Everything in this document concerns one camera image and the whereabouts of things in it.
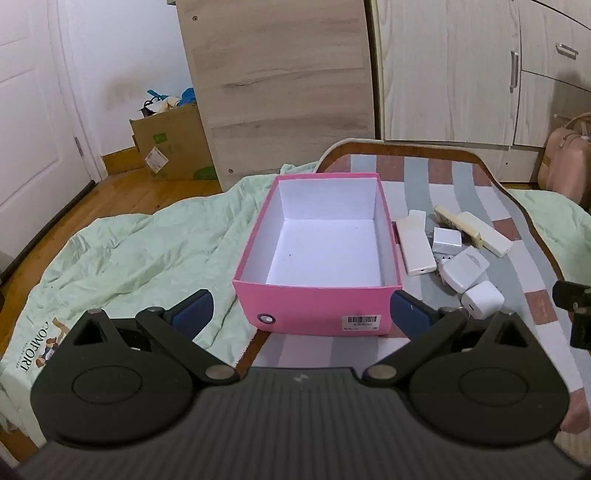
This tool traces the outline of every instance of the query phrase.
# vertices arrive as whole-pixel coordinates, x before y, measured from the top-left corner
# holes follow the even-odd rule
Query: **suitcase handle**
[[[581,115],[575,116],[574,118],[572,118],[570,120],[569,123],[567,123],[565,125],[566,128],[572,129],[577,122],[579,121],[585,121],[585,120],[591,120],[591,112],[586,112],[586,113],[582,113]]]

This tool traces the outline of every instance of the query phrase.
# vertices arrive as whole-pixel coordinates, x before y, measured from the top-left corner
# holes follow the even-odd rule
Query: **cardboard box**
[[[280,175],[233,279],[246,318],[270,332],[384,335],[402,288],[375,173]]]
[[[217,178],[196,103],[129,123],[144,161],[150,153],[156,155],[158,161],[147,166],[154,180]]]

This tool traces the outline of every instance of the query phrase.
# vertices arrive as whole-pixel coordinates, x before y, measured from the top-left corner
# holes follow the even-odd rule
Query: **pink suitcase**
[[[591,138],[587,121],[591,121],[591,113],[579,115],[552,132],[538,172],[541,189],[561,193],[585,210],[591,207]]]

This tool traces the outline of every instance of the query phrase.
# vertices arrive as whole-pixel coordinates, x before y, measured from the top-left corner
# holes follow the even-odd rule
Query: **wooden floor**
[[[506,188],[537,188],[532,184],[506,184]],[[0,353],[4,353],[14,323],[31,289],[67,240],[95,219],[122,213],[154,213],[178,200],[220,193],[217,180],[152,181],[144,169],[122,173],[100,182],[26,257],[8,282],[0,287],[6,297],[0,312]],[[0,441],[15,458],[24,461],[36,448],[19,431],[0,429]]]

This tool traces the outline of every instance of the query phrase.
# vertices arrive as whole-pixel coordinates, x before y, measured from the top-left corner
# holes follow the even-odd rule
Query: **door hinge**
[[[80,153],[80,156],[84,158],[84,152],[82,151],[82,147],[80,146],[80,140],[78,140],[78,137],[74,137],[74,142],[76,142],[76,146],[78,147],[78,152]]]

